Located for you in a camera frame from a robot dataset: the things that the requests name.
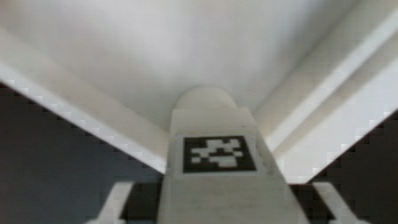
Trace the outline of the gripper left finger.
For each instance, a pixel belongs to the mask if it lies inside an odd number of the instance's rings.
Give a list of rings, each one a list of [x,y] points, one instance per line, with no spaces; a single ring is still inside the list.
[[[120,215],[131,188],[133,182],[117,182],[113,184],[97,217],[90,219],[85,224],[126,224]]]

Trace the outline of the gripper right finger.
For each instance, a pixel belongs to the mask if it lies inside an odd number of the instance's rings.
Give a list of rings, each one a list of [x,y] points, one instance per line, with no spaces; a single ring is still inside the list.
[[[371,224],[366,220],[357,218],[334,185],[328,182],[314,182],[312,186],[334,215],[328,224]]]

